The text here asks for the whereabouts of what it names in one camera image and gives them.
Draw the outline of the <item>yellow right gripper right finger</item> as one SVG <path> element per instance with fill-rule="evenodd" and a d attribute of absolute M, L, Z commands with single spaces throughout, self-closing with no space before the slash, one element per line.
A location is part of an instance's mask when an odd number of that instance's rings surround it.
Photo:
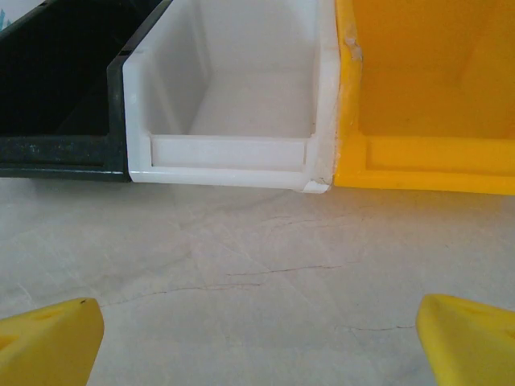
<path fill-rule="evenodd" d="M 416 330 L 437 384 L 514 384 L 511 310 L 428 294 L 418 308 Z"/>

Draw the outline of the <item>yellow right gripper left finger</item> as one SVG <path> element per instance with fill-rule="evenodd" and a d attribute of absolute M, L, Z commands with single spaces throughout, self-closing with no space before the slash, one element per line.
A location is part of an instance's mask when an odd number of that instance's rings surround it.
<path fill-rule="evenodd" d="M 86 385 L 104 335 L 94 298 L 1 320 L 2 385 Z"/>

